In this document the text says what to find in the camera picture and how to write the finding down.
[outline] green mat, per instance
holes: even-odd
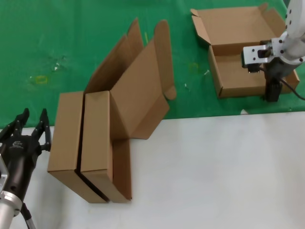
[[[166,118],[238,115],[305,110],[293,94],[267,104],[257,97],[217,99],[207,47],[199,46],[190,8],[260,5],[263,0],[0,0],[0,126],[25,107],[27,126],[45,107],[54,124],[59,94],[82,91],[92,72],[139,18],[144,43],[157,22],[171,28],[177,99]],[[281,0],[269,1],[285,15]],[[305,66],[298,69],[303,78]],[[297,90],[305,88],[301,80]]]

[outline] flattened cardboard box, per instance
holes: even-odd
[[[259,45],[279,37],[285,22],[268,4],[259,7],[235,7],[210,10],[191,10],[198,36],[210,44],[208,60],[218,97],[263,95],[263,72],[249,73],[242,68],[243,47]],[[293,71],[285,80],[296,88],[299,78]],[[291,92],[285,85],[283,93]]]
[[[166,21],[158,23],[155,38],[144,48],[135,20],[93,73],[85,91],[61,95],[55,126],[60,131],[54,132],[48,171],[88,202],[122,203],[132,198],[129,138],[149,138],[169,109],[164,95],[176,97],[170,53]],[[59,139],[69,135],[66,128],[72,123],[78,124],[65,156],[64,141]],[[72,170],[81,179],[67,181],[70,173],[63,177],[71,169],[66,163],[55,166],[63,157],[66,162],[77,161]]]

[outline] cardboard box flap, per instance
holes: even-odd
[[[276,37],[280,37],[282,33],[285,31],[285,21],[282,17],[278,14],[275,8],[271,8],[263,12],[263,17],[269,27],[272,29],[273,33]]]
[[[132,51],[132,59],[134,60],[144,49],[139,20],[137,18],[130,25],[127,37]]]
[[[198,35],[207,42],[210,41],[211,45],[219,45],[259,42],[276,37],[274,23],[265,20],[275,14],[273,11],[269,14],[264,11],[265,9],[264,4],[259,7],[191,10],[191,12]]]
[[[173,100],[176,98],[177,92],[173,79],[171,36],[167,20],[162,20],[156,25],[153,40],[159,65],[162,92],[167,99]]]
[[[161,94],[156,51],[151,40],[111,89],[129,137]]]
[[[83,92],[60,94],[48,171],[76,169],[82,104]]]
[[[208,33],[205,30],[205,27],[204,27],[204,24],[203,24],[201,18],[198,16],[192,16],[192,19],[193,19],[198,36],[201,37],[202,39],[204,39],[209,44],[211,44],[210,38],[208,36]]]
[[[132,199],[131,179],[130,141],[114,141],[113,184],[127,200]]]
[[[111,90],[132,62],[132,50],[124,35],[92,74],[85,94]]]

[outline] white surface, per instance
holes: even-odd
[[[130,204],[88,204],[43,153],[25,198],[37,229],[305,227],[305,113],[165,120],[131,146]]]

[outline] cardboard box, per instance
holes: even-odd
[[[149,138],[176,97],[170,53],[166,21],[144,47],[135,20],[85,91],[61,94],[48,172],[90,203],[130,201],[129,139]]]
[[[208,60],[218,97],[263,95],[264,73],[249,73],[242,68],[241,52],[245,46],[280,37],[285,22],[268,4],[259,7],[235,7],[191,10],[198,36],[210,44]],[[293,71],[285,80],[296,88],[299,78]],[[291,92],[285,85],[283,93]]]

